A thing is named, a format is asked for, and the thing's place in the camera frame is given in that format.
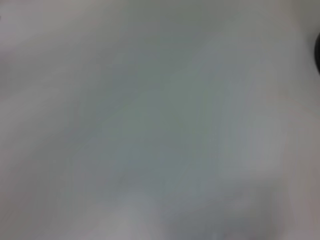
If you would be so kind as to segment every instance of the black object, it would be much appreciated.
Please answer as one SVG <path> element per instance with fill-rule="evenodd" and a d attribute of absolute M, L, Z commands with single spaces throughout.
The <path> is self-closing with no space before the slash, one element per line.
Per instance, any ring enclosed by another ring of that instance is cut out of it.
<path fill-rule="evenodd" d="M 320 73 L 320 34 L 316 38 L 315 47 L 314 47 L 314 60 L 316 68 Z"/>

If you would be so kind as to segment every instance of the dark round object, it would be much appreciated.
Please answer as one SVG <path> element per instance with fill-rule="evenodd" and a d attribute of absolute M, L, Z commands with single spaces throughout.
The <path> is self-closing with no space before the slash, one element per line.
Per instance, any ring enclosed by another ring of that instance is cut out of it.
<path fill-rule="evenodd" d="M 315 47 L 314 47 L 314 60 L 316 68 L 320 73 L 320 34 L 316 38 Z"/>

